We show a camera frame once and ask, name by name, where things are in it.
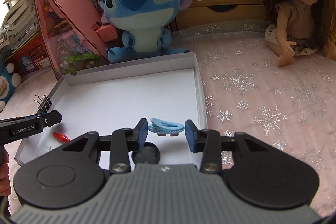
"white paper sheet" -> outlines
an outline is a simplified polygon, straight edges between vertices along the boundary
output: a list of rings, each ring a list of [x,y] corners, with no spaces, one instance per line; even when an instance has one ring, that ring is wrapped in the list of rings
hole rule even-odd
[[[103,136],[119,128],[134,128],[141,118],[147,118],[150,124],[152,117],[182,124],[191,119],[199,127],[193,69],[75,86],[64,81],[52,101],[51,110],[57,109],[63,120],[29,137],[18,158],[22,163],[33,160],[39,152],[41,155],[47,147],[61,145],[53,138],[54,131],[70,139],[88,131],[98,131]],[[159,137],[149,132],[147,141],[159,148],[159,164],[194,163],[199,167],[202,155],[190,152],[184,132],[177,137]],[[109,152],[102,152],[100,167],[108,169],[109,158]]]

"blue hair clip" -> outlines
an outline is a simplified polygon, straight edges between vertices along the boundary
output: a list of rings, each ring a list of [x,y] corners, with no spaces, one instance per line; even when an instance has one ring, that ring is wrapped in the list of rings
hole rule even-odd
[[[151,118],[152,124],[148,126],[148,130],[158,136],[170,135],[178,136],[184,130],[184,125],[180,123],[167,122],[156,118]]]

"black circular cover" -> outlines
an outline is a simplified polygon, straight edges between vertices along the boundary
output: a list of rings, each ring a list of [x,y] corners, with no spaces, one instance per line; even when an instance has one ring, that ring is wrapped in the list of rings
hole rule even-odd
[[[289,155],[253,153],[228,172],[228,184],[243,200],[262,208],[285,210],[310,204],[319,187],[312,167]]]
[[[134,164],[158,164],[160,161],[160,151],[153,143],[146,142],[145,146],[139,152],[132,152]]]
[[[105,179],[100,167],[78,152],[47,153],[20,168],[13,180],[23,204],[62,209],[81,204],[96,195]]]

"screw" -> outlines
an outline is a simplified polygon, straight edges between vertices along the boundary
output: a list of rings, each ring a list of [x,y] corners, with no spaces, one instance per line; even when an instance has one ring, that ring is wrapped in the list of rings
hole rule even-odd
[[[218,171],[218,164],[209,162],[207,164],[204,164],[203,169],[207,172],[216,172]]]
[[[168,172],[170,170],[170,168],[168,166],[164,166],[161,168],[162,172]]]
[[[112,170],[115,172],[124,172],[127,170],[127,164],[124,164],[122,162],[117,163],[115,165],[112,166]]]

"wooden drawer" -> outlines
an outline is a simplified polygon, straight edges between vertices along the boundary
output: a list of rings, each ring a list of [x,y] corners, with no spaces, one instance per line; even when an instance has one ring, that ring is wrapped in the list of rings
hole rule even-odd
[[[178,30],[215,23],[220,21],[242,20],[242,19],[266,19],[266,7],[261,2],[256,4],[224,4],[220,5],[217,0],[214,3],[219,5],[201,6],[198,3],[190,8],[181,11],[176,16]]]

